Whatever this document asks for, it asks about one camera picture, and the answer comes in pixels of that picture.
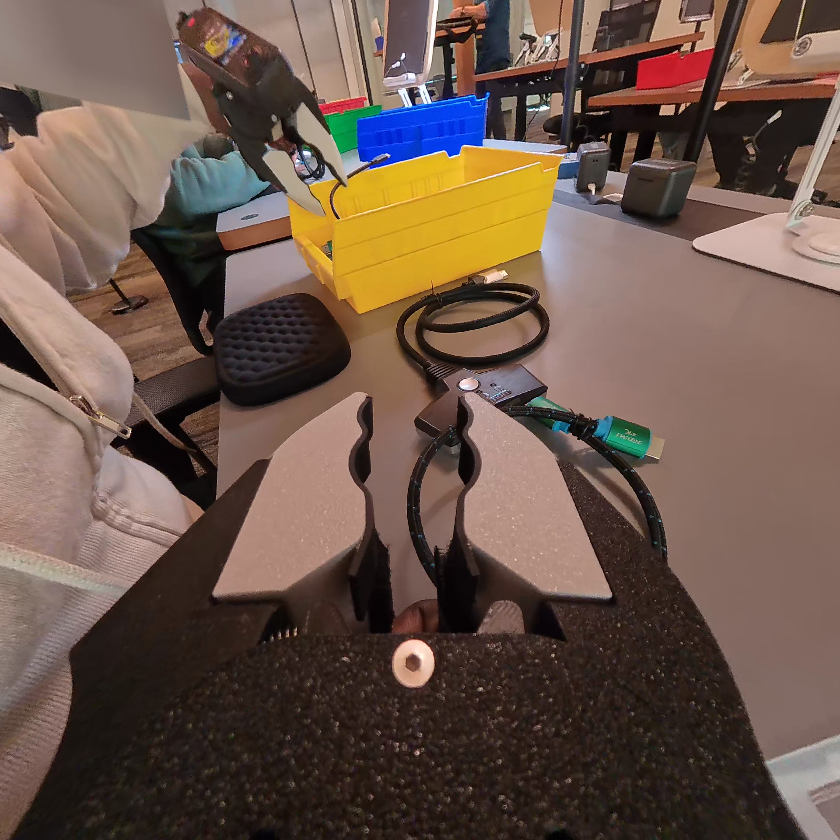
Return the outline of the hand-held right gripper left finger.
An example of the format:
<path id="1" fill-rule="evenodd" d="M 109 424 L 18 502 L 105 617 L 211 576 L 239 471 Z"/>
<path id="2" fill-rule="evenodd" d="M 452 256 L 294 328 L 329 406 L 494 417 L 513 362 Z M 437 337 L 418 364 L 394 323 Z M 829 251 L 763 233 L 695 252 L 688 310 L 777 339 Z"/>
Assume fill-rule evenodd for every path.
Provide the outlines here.
<path id="1" fill-rule="evenodd" d="M 278 632 L 392 630 L 389 552 L 375 526 L 373 401 L 355 392 L 278 447 L 213 588 L 225 605 L 272 606 Z"/>

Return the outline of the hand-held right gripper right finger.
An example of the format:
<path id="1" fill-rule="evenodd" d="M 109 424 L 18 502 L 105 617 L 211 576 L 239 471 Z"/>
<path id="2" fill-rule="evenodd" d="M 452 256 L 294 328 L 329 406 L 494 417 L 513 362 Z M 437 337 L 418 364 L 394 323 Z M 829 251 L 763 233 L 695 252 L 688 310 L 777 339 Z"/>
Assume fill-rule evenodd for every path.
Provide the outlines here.
<path id="1" fill-rule="evenodd" d="M 451 632 L 473 633 L 497 602 L 531 632 L 551 606 L 613 604 L 614 593 L 558 460 L 476 393 L 458 400 L 464 487 L 442 557 L 438 602 Z"/>

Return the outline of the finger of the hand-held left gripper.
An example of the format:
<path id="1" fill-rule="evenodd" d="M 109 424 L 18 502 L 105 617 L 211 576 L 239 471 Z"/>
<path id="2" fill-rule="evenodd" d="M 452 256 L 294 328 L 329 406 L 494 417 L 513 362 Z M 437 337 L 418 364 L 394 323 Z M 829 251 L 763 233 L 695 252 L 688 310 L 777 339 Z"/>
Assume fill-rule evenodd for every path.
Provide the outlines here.
<path id="1" fill-rule="evenodd" d="M 307 103 L 300 104 L 290 117 L 290 138 L 300 147 L 310 150 L 316 172 L 330 172 L 342 186 L 348 185 L 341 154 L 318 106 L 312 110 Z"/>
<path id="2" fill-rule="evenodd" d="M 299 205 L 310 214 L 325 216 L 320 201 L 312 194 L 309 185 L 299 177 L 288 152 L 265 149 L 265 167 L 268 171 L 265 180 L 281 189 L 290 202 Z"/>

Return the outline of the yellow plastic bin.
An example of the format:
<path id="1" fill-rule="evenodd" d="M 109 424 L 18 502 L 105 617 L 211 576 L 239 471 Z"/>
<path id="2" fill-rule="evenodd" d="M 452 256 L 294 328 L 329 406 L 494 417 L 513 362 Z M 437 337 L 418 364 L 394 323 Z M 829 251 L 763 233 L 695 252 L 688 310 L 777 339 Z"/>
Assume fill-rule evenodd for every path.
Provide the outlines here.
<path id="1" fill-rule="evenodd" d="M 316 183 L 325 216 L 289 202 L 311 273 L 366 313 L 541 249 L 561 155 L 465 146 L 369 169 L 340 187 Z M 322 246 L 333 241 L 333 259 Z"/>

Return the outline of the grey desk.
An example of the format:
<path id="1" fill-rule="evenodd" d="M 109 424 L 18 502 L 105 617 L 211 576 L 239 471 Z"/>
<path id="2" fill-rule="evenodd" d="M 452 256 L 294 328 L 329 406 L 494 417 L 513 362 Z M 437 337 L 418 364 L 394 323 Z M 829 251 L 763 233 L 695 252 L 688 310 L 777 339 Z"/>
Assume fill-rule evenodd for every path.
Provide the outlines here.
<path id="1" fill-rule="evenodd" d="M 545 344 L 524 364 L 549 398 L 665 440 L 637 465 L 664 520 L 670 568 L 714 633 L 767 759 L 838 735 L 838 295 L 693 250 L 688 239 L 553 203 L 541 250 L 506 266 L 541 291 Z M 350 365 L 261 408 L 220 404 L 217 490 L 353 392 L 373 398 L 372 473 L 395 609 L 431 597 L 406 524 L 427 384 L 400 351 L 409 301 L 358 314 L 291 241 L 227 261 L 227 312 L 319 297 Z"/>
<path id="2" fill-rule="evenodd" d="M 484 140 L 485 148 L 530 154 L 562 155 L 568 149 L 558 143 L 515 140 Z M 269 245 L 291 237 L 287 196 L 268 192 L 244 205 L 219 214 L 216 234 L 227 253 Z"/>

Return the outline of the wooden office desk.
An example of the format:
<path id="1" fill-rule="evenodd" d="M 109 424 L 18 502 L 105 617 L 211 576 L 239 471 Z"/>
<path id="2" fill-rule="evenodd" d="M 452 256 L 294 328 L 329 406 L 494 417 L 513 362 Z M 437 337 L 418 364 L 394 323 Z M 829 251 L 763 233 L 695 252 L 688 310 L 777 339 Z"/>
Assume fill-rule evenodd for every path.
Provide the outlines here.
<path id="1" fill-rule="evenodd" d="M 679 51 L 686 45 L 700 42 L 703 38 L 704 33 L 697 31 L 640 45 L 582 54 L 576 92 L 581 94 L 581 109 L 586 110 L 589 98 L 606 92 L 605 87 L 597 87 L 595 84 L 595 74 L 598 71 L 622 71 L 624 81 L 628 82 L 630 87 L 634 87 L 639 61 Z M 496 93 L 500 98 L 515 98 L 513 138 L 515 141 L 524 141 L 528 132 L 528 98 L 563 93 L 566 63 L 567 58 L 547 59 L 524 67 L 476 75 L 476 95 L 482 98 L 486 93 Z"/>
<path id="2" fill-rule="evenodd" d="M 762 80 L 745 87 L 722 88 L 708 129 L 717 132 L 747 128 L 759 111 L 768 111 L 772 104 L 828 102 L 837 80 L 837 74 L 828 74 L 809 80 Z M 651 90 L 627 88 L 590 98 L 588 112 L 607 112 L 610 117 L 611 167 L 622 170 L 630 133 L 637 134 L 633 160 L 641 161 L 650 157 L 658 133 L 692 131 L 702 88 L 699 82 Z"/>

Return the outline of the person's right hand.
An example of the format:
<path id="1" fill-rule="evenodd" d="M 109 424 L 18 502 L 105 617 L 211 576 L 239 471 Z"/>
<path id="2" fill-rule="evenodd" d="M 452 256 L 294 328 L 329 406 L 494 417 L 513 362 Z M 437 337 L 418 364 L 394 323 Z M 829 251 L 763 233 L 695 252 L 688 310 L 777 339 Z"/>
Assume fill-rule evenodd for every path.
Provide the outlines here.
<path id="1" fill-rule="evenodd" d="M 438 601 L 430 598 L 415 602 L 402 610 L 392 624 L 392 634 L 436 634 L 439 631 Z"/>

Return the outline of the blue plastic bin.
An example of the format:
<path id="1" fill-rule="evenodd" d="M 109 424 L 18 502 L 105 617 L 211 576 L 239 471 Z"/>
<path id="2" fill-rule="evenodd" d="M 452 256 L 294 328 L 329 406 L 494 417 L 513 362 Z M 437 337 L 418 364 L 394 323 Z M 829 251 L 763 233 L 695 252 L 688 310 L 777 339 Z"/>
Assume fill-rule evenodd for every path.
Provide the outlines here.
<path id="1" fill-rule="evenodd" d="M 440 151 L 458 155 L 464 146 L 481 146 L 487 131 L 489 95 L 452 98 L 383 111 L 357 122 L 358 156 L 367 163 L 387 154 L 385 164 Z"/>

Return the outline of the black wrist rest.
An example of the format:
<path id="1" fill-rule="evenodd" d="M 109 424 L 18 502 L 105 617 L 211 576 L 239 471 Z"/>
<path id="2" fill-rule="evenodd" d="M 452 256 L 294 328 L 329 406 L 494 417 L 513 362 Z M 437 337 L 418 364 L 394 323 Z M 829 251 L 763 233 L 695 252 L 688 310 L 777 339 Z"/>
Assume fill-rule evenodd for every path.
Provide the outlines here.
<path id="1" fill-rule="evenodd" d="M 350 342 L 318 298 L 293 293 L 226 316 L 213 332 L 221 393 L 264 406 L 331 380 L 351 361 Z"/>

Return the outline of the person's white hoodie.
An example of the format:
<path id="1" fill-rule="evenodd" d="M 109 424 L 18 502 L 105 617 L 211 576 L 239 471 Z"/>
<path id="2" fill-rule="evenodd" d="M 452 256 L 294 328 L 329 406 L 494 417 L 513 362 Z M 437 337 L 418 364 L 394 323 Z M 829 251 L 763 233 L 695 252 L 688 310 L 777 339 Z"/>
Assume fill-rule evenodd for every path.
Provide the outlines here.
<path id="1" fill-rule="evenodd" d="M 2 719 L 50 719 L 70 648 L 200 514 L 91 415 L 128 418 L 120 347 L 7 248 L 2 321 L 47 379 L 2 364 Z"/>

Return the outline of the black light tripod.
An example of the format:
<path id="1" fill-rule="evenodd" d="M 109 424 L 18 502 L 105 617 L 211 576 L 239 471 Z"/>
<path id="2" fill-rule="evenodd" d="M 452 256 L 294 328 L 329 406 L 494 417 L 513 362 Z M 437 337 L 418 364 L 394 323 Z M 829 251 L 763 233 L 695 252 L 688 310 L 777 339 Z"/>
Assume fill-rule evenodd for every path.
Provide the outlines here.
<path id="1" fill-rule="evenodd" d="M 580 79 L 581 36 L 585 15 L 585 1 L 573 1 L 570 23 L 569 54 L 563 74 L 563 110 L 561 143 L 571 151 L 574 131 L 574 101 Z"/>

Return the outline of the black undershirt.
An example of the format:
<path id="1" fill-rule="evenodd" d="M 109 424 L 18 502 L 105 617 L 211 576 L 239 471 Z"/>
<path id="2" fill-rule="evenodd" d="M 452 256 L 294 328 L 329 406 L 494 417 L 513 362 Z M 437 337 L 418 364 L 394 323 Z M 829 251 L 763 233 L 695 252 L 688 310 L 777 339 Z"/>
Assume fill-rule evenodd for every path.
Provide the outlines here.
<path id="1" fill-rule="evenodd" d="M 49 375 L 3 320 L 1 321 L 1 363 L 52 390 L 56 389 Z"/>

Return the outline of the dark grey cube device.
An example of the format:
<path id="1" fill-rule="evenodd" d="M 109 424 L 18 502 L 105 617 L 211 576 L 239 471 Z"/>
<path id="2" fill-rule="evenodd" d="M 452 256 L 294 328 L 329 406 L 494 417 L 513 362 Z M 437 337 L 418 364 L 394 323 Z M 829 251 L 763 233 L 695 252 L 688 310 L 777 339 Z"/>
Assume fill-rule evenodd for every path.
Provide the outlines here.
<path id="1" fill-rule="evenodd" d="M 632 163 L 623 189 L 622 211 L 653 219 L 678 216 L 696 172 L 693 161 L 647 159 Z"/>

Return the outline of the black board on stand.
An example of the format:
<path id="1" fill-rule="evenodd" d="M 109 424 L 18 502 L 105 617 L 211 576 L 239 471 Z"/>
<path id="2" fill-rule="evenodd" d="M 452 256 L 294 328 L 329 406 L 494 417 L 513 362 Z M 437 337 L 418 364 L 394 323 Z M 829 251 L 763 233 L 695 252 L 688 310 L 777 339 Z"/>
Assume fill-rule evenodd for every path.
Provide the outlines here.
<path id="1" fill-rule="evenodd" d="M 817 176 L 839 126 L 839 85 L 787 214 L 774 213 L 696 238 L 707 256 L 765 271 L 812 287 L 839 292 L 839 221 L 815 215 Z"/>

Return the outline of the beige board stand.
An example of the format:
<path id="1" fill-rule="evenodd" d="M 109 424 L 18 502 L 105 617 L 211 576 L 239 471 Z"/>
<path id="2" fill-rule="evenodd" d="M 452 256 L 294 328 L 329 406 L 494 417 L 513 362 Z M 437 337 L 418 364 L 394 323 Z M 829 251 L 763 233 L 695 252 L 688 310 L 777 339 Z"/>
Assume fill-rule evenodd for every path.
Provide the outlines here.
<path id="1" fill-rule="evenodd" d="M 839 71 L 838 1 L 750 1 L 738 36 L 747 67 L 767 78 Z"/>

